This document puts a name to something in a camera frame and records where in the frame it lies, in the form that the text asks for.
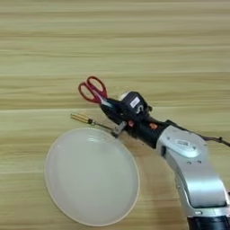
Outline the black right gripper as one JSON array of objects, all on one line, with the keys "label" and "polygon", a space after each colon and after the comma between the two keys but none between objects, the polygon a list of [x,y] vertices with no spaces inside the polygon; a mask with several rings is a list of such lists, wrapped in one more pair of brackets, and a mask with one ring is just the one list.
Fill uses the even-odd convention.
[{"label": "black right gripper", "polygon": [[123,131],[126,131],[131,137],[140,139],[156,149],[157,141],[168,124],[153,119],[148,112],[141,112],[138,115],[125,113],[126,109],[122,105],[122,101],[107,98],[106,105],[101,106],[107,118],[117,124],[117,127],[112,130],[112,135],[118,137]]}]

